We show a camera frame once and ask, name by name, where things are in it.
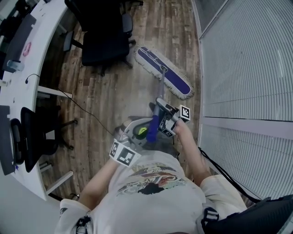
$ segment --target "white wall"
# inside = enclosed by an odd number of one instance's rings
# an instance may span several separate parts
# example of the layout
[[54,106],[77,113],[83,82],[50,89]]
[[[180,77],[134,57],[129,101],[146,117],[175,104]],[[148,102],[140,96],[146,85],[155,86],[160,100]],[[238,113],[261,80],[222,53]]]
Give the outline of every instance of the white wall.
[[59,220],[59,204],[56,200],[45,202],[11,175],[4,176],[1,168],[0,187],[1,234],[54,233]]

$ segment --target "person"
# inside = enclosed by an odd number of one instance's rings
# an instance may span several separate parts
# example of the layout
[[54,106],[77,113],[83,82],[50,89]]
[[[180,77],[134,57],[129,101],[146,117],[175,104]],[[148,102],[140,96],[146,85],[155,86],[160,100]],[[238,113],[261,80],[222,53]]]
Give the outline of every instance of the person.
[[[55,233],[86,233],[76,226],[86,217],[88,234],[191,234],[198,233],[196,220],[204,204],[211,203],[219,219],[244,211],[237,190],[222,175],[211,175],[188,126],[179,119],[174,132],[194,183],[185,177],[178,160],[161,151],[142,151],[130,168],[110,158],[79,201],[61,201]],[[101,200],[107,186],[109,192]]]

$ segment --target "white t-shirt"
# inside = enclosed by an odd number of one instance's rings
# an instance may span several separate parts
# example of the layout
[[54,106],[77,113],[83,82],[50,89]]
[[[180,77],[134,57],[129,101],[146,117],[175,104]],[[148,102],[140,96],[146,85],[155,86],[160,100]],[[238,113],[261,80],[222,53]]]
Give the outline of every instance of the white t-shirt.
[[64,199],[56,234],[75,234],[77,221],[92,218],[94,234],[197,233],[196,219],[209,200],[220,219],[246,209],[237,190],[222,176],[206,178],[198,187],[179,162],[160,151],[143,151],[136,163],[119,166],[109,192],[92,211]]

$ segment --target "dust mop pad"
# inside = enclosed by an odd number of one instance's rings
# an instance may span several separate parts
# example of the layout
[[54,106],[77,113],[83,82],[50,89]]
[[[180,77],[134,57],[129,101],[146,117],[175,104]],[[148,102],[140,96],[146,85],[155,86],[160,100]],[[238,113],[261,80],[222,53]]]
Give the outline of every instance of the dust mop pad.
[[186,73],[154,48],[138,46],[135,50],[135,59],[145,70],[159,79],[162,76],[160,65],[165,66],[168,70],[164,83],[178,98],[184,100],[194,95],[193,86]]

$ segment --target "mop handle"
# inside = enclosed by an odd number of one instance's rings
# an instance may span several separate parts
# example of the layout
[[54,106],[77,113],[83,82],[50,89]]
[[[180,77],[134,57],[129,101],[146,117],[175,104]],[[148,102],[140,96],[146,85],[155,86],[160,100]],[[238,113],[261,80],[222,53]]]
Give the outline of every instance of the mop handle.
[[[166,68],[161,66],[161,70],[163,71],[160,86],[158,89],[158,97],[163,98],[164,97],[164,80],[165,80],[165,72]],[[157,139],[157,130],[159,128],[159,114],[160,114],[160,107],[156,103],[155,109],[152,115],[152,120],[150,122],[150,127],[148,129],[147,135],[146,135],[146,140],[148,142],[155,142]]]

